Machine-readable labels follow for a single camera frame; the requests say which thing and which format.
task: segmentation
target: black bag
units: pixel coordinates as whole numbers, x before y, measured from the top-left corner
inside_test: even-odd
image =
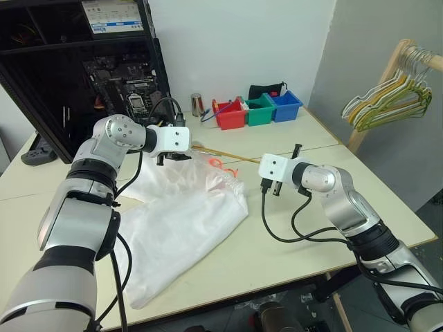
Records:
[[[287,89],[288,86],[284,82],[281,82],[279,84],[266,85],[266,86],[251,85],[251,87],[249,88],[248,99],[249,100],[258,99],[260,98],[262,93],[268,93],[271,97],[277,97],[280,95],[283,85],[285,85]]]

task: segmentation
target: white fabric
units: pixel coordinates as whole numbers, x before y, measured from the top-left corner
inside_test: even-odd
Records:
[[[119,230],[132,251],[125,288],[132,308],[143,308],[248,215],[243,182],[198,153],[164,166],[144,156],[138,179],[122,195],[144,202],[122,214]],[[115,251],[123,282],[127,254],[119,240]]]

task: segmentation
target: wooden rack pole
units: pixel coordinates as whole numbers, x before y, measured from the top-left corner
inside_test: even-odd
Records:
[[[440,55],[434,55],[432,59],[429,60],[428,66],[436,71],[443,72],[443,57]]]
[[[395,74],[395,71],[397,70],[397,67],[398,67],[397,62],[398,62],[399,56],[401,54],[401,51],[403,50],[403,48],[405,46],[411,45],[413,42],[414,41],[411,39],[400,40],[397,47],[394,49],[394,52],[392,52],[392,55],[390,56],[388,65],[379,80],[379,84],[386,82]],[[347,144],[347,148],[353,154],[357,153],[361,143],[365,139],[368,132],[369,132],[368,130],[358,132],[356,129],[354,129],[354,131],[352,132],[351,137],[349,139],[349,142]]]

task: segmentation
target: gray wall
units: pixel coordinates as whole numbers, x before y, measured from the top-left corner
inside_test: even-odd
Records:
[[[443,54],[442,0],[337,0],[309,108],[344,143],[341,110],[377,84],[403,38]],[[443,188],[443,74],[426,80],[433,101],[422,119],[371,130],[358,157],[413,210]]]

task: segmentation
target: storage bin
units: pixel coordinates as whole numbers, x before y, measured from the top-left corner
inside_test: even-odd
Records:
[[[275,111],[275,106],[270,97],[263,93],[258,99],[246,100],[245,103],[249,107],[246,114],[246,123],[250,126],[265,125],[272,121],[272,114]]]
[[[303,106],[303,103],[291,91],[286,91],[284,95],[279,97],[271,97],[270,95],[267,97],[275,107],[272,115],[274,122],[295,120],[298,108]]]
[[[217,103],[214,99],[213,112],[216,114],[215,118],[221,130],[244,127],[246,111],[242,108],[238,97],[232,103]]]

